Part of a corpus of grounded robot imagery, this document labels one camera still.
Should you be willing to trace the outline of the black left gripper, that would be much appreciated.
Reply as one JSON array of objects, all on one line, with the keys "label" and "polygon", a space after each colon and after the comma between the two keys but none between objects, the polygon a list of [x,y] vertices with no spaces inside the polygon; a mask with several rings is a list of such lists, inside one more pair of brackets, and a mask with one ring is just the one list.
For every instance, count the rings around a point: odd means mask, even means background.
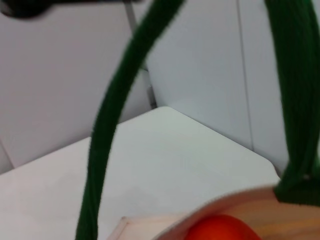
[{"label": "black left gripper", "polygon": [[139,3],[140,0],[1,0],[0,12],[14,19],[33,19],[56,5]]}]

